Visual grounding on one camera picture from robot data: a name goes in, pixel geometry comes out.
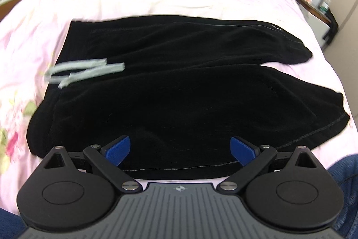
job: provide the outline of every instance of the drawstring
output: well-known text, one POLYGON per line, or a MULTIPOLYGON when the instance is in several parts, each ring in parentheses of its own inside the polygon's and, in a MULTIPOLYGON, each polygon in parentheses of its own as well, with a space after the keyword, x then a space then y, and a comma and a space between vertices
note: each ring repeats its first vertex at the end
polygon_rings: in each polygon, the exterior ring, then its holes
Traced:
POLYGON ((63 88, 72 82, 86 80, 92 77, 102 76, 110 73, 122 72, 125 69, 124 63, 114 63, 107 65, 107 59, 91 59, 68 61, 56 64, 54 67, 45 72, 45 81, 51 84, 58 83, 58 88, 63 88), (70 75, 52 76, 54 73, 73 70, 85 69, 80 72, 70 73, 70 75))

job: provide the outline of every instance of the pant leg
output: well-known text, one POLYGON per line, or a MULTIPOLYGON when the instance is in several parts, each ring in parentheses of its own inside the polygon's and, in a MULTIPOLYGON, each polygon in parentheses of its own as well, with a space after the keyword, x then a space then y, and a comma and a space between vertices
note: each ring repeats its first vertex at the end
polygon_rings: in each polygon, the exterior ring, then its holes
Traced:
POLYGON ((344 194, 344 206, 333 229, 346 239, 358 238, 358 155, 345 157, 328 169, 344 194))
POLYGON ((0 238, 13 239, 25 230, 21 218, 13 213, 0 209, 0 238))

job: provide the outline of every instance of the black circular housing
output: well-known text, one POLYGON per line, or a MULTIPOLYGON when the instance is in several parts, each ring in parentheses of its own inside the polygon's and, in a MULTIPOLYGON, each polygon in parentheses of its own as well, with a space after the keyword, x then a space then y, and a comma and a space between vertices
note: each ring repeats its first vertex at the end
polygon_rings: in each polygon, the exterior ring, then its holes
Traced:
POLYGON ((302 231, 332 224, 341 211, 343 195, 328 173, 293 167, 255 178, 246 189, 246 201, 261 220, 302 231))
POLYGON ((61 232, 81 229, 113 206, 115 193, 105 179, 76 169, 48 170, 41 179, 26 181, 17 196, 21 217, 29 226, 61 232))

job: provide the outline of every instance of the pink comforter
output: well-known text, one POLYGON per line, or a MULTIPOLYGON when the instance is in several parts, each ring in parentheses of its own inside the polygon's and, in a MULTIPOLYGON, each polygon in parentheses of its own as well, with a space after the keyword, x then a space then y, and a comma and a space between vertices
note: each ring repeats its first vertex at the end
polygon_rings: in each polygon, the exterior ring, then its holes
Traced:
MULTIPOLYGON (((343 92, 314 34, 293 0, 22 0, 0 23, 0 207, 18 213, 19 188, 40 159, 31 155, 26 130, 44 97, 44 72, 61 51, 72 19, 101 21, 127 16, 176 14, 255 19, 276 24, 312 51, 304 64, 265 64, 304 81, 343 92)), ((347 102, 345 109, 350 113, 347 102)), ((338 136, 314 150, 325 167, 358 152, 353 119, 338 136)))

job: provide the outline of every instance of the screw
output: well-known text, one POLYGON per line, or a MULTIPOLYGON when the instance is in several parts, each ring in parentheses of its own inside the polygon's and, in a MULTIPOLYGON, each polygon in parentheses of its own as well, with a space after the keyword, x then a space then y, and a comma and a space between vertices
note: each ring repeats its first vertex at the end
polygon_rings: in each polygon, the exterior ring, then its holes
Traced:
POLYGON ((139 184, 136 181, 126 181, 122 184, 122 187, 126 191, 135 191, 137 188, 139 188, 139 184))
POLYGON ((237 184, 232 181, 224 181, 220 183, 220 188, 224 191, 233 191, 237 189, 237 184))

